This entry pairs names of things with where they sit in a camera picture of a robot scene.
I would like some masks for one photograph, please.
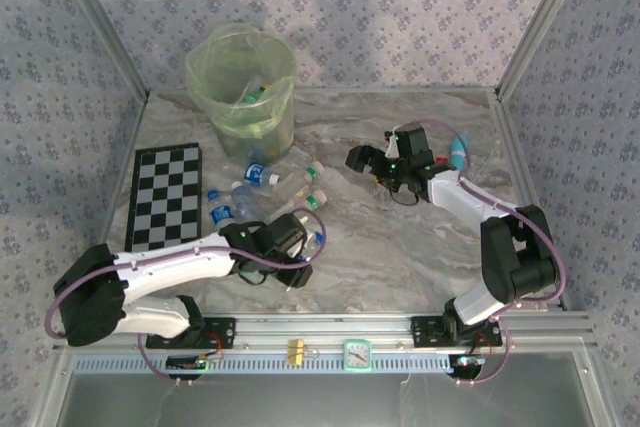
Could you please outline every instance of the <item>black and white checkered board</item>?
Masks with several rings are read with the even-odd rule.
[[[125,251],[200,237],[202,156],[198,144],[136,151]]]

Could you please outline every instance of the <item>small square clock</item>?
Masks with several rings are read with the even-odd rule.
[[[370,372],[372,368],[371,342],[366,340],[345,340],[344,370],[350,372]]]

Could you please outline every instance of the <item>gray marble tabletop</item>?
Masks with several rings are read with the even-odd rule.
[[[203,190],[228,189],[241,178],[244,166],[225,156],[203,112],[185,96],[172,99],[151,96],[136,149],[198,142]],[[451,214],[424,201],[413,207],[394,203],[370,175],[349,170],[344,161],[349,149],[361,143],[384,148],[385,130],[434,117],[469,136],[471,180],[513,202],[501,143],[490,110],[479,99],[482,95],[433,91],[296,93],[293,146],[273,170],[287,174],[313,159],[326,169],[317,185],[328,197],[318,211],[327,226],[327,247],[314,262],[307,286],[287,292],[274,279],[253,287],[229,276],[180,285],[158,295],[191,295],[201,311],[209,313],[441,311],[448,299],[480,280],[479,238]],[[427,134],[434,154],[448,156],[451,134],[429,127]],[[127,169],[108,236],[112,252],[122,251],[124,245],[133,159]],[[205,208],[202,233],[212,230]]]

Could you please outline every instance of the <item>blue floral wallpaper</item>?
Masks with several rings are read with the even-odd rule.
[[[104,222],[140,106],[76,0],[0,0],[0,425],[24,425],[52,285]]]
[[[231,21],[284,36],[304,86],[493,86],[540,2],[101,1],[152,90],[184,88],[185,54]]]
[[[540,202],[640,425],[640,0],[566,0],[508,105]]]

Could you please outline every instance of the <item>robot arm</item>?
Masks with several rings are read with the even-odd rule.
[[[487,319],[506,304],[556,281],[557,265],[547,246],[529,227],[496,204],[516,210],[550,238],[539,207],[518,208],[465,180],[467,187],[494,203],[470,194],[460,185],[458,172],[451,165],[434,161],[424,129],[418,124],[385,132],[385,137],[389,141],[386,152],[370,145],[357,146],[349,152],[346,165],[356,172],[369,166],[378,183],[391,192],[406,185],[418,198],[455,215],[481,240],[482,280],[445,305],[442,319],[437,322],[442,332],[435,333],[432,342],[442,338],[445,343],[460,345],[473,339],[478,329],[486,327]],[[514,240],[524,242],[525,247],[516,250]]]
[[[80,285],[61,302],[67,342],[82,346],[112,333],[127,332],[167,339],[183,336],[187,347],[204,324],[193,299],[160,299],[148,294],[185,282],[251,271],[273,275],[289,287],[303,287],[313,272],[311,265],[286,270],[265,268],[236,255],[234,249],[280,264],[294,264],[298,260],[288,252],[295,252],[306,235],[300,221],[293,214],[285,214],[269,225],[232,224],[202,239],[149,252],[113,255],[106,244],[91,247],[55,284],[55,296],[93,271],[109,266],[114,271]]]

